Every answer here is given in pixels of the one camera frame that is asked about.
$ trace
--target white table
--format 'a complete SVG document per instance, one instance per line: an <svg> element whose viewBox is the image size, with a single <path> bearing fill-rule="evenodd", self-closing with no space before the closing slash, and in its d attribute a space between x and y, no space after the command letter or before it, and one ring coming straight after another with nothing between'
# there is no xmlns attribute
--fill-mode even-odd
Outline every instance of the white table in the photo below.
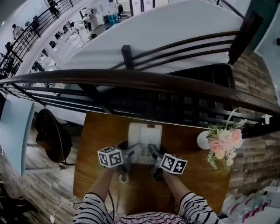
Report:
<svg viewBox="0 0 280 224"><path fill-rule="evenodd" d="M59 166L55 168L25 167L27 141L34 111L34 102L9 94L0 120L0 145L9 162L21 176L61 170Z"/></svg>

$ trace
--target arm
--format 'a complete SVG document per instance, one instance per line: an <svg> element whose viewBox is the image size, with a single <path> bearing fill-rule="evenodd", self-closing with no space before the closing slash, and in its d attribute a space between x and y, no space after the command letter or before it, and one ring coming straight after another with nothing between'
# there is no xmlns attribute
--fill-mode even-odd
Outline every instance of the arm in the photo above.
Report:
<svg viewBox="0 0 280 224"><path fill-rule="evenodd" d="M74 224L111 224L105 200L113 178L115 168L105 168L84 197L82 205L76 212Z"/></svg>
<svg viewBox="0 0 280 224"><path fill-rule="evenodd" d="M187 189L177 176L163 171L163 177L175 198L175 202L179 205L183 196L191 191Z"/></svg>
<svg viewBox="0 0 280 224"><path fill-rule="evenodd" d="M116 167L105 168L95 183L89 189L89 193L97 194L103 202L106 200L111 180L116 171Z"/></svg>
<svg viewBox="0 0 280 224"><path fill-rule="evenodd" d="M176 203L180 205L178 215L185 219L186 223L221 224L203 197L187 189L177 176L163 171L163 177Z"/></svg>

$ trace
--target wooden handrail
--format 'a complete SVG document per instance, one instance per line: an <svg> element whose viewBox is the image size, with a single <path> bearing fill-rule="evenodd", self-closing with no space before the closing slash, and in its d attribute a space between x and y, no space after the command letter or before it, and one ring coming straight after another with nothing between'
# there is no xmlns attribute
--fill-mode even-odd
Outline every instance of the wooden handrail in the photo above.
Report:
<svg viewBox="0 0 280 224"><path fill-rule="evenodd" d="M169 49L169 48L177 47L177 46L180 46L180 45L184 45L184 44L188 44L188 43L192 43L192 42L197 42L197 41L201 41L201 40L213 39L213 38L217 38L217 37L235 36L235 35L239 35L241 33L242 32L240 32L238 30L237 31L228 31L228 32L213 33L213 34L208 34L208 35L204 35L204 36L190 38L190 39L187 39L187 40L177 41L177 42L167 44L167 45L162 46L162 47L152 49L150 51L143 52L139 55L136 55L136 56L133 57L133 60L136 60L136 59L139 59L139 58L145 57L147 55L154 54L156 52L163 51L163 50L166 50L166 49ZM116 69L116 68L121 67L123 65L124 65L124 62L121 62L121 63L113 66L111 69Z"/></svg>
<svg viewBox="0 0 280 224"><path fill-rule="evenodd" d="M164 65L164 64L174 62L174 61L184 60L184 59L203 56L203 55L208 55L208 54L230 52L230 51L233 51L233 50L234 50L234 48L222 48L222 49L216 49L216 50L210 50L210 51L204 51L204 52L198 52L198 53L183 55L183 56L167 59L165 61L157 62L157 63L151 64L151 65L147 65L145 67L139 68L138 70L139 71L144 71L146 69L153 68L153 67L156 67L156 66L159 66L159 65Z"/></svg>
<svg viewBox="0 0 280 224"><path fill-rule="evenodd" d="M94 84L195 95L198 98L227 103L280 117L280 107L278 105L250 94L201 80L157 73L102 69L57 70L0 80L0 84L36 82Z"/></svg>
<svg viewBox="0 0 280 224"><path fill-rule="evenodd" d="M175 55L175 54L184 53L184 52L187 52L187 51L197 50L197 49L206 48L206 47L213 47L213 46L218 46L218 45L232 44L232 43L233 43L233 40L224 40L224 41L217 41L217 42L212 42L212 43L195 45L195 46L179 49L179 50L176 50L176 51L164 53L162 55L154 56L154 57L146 59L144 61L137 62L137 63L134 64L134 66L137 67L139 65L143 65L145 63L149 63L151 61L155 61L157 59L169 57L169 56L172 56L172 55Z"/></svg>

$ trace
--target desk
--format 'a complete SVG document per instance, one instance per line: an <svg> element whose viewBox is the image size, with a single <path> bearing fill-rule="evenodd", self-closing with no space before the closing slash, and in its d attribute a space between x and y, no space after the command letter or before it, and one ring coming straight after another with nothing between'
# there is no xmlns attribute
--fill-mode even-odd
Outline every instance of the desk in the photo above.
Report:
<svg viewBox="0 0 280 224"><path fill-rule="evenodd" d="M99 164L97 151L117 145L127 139L130 123L153 123L162 125L161 145L172 154L188 160L183 175L178 177L194 193L204 197L212 209L219 213L225 198L231 172L218 164L214 170L207 163L208 150L200 150L196 138L204 129L162 124L88 112L81 135L74 174L73 194L83 198L99 176L103 167ZM110 191L117 212L135 214L141 212L170 212L171 193L164 182L152 177L152 166L135 164L129 173L129 183L122 185L116 174ZM107 209L112 209L107 197Z"/></svg>
<svg viewBox="0 0 280 224"><path fill-rule="evenodd" d="M21 175L60 170L56 168L26 168L25 156L29 130L34 116L34 103L7 95L0 120L0 145L8 161Z"/></svg>

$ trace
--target floor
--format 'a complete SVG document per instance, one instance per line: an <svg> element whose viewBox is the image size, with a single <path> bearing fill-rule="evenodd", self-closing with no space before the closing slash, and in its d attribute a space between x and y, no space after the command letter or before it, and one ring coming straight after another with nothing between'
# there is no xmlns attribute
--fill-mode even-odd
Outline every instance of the floor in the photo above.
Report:
<svg viewBox="0 0 280 224"><path fill-rule="evenodd" d="M97 27L93 31L89 31L88 29L85 29L83 26L79 33L73 33L64 44L68 44L68 48L64 52L60 52L59 56L62 58L63 61L68 61L74 54L76 54L80 49L82 49L86 44L88 44L91 40L92 34L96 34L99 36L101 33L105 32L106 29L109 28L109 24L104 24L99 27ZM44 54L41 54L41 56L38 58L39 63L46 71L53 71L57 70L56 63L52 60L52 58L46 57Z"/></svg>
<svg viewBox="0 0 280 224"><path fill-rule="evenodd" d="M28 143L36 144L35 138L37 131L31 129ZM75 163L79 136L72 137L73 147L67 158L67 163ZM26 166L31 167L56 167L57 164L51 162L44 149L39 145L27 147ZM8 163L5 154L0 161L1 178L8 195L12 198L23 196L32 203L39 213L27 212L24 215L31 224L49 224L49 217L54 213L58 206L68 199L73 199L72 187L74 181L74 166L61 165L61 171L32 174L21 177ZM74 203L81 200L75 199L65 203L55 215L56 224L70 224L73 221L76 210Z"/></svg>
<svg viewBox="0 0 280 224"><path fill-rule="evenodd" d="M266 66L256 54L245 51L233 66L236 89L277 103L276 94ZM35 143L36 130L31 129L29 143ZM73 137L73 147L67 162L74 163L77 155L79 136ZM253 140L247 140L238 150L234 170L228 187L229 193L248 194L267 186L279 175L280 133L274 133ZM56 166L50 162L40 146L27 148L27 166ZM28 212L25 216L30 223L49 224L49 217L65 200L72 199L74 167L45 174L19 176L9 166L5 155L0 160L0 172L10 197L24 196L38 209L39 213ZM74 203L67 202L56 213L57 224L72 223Z"/></svg>

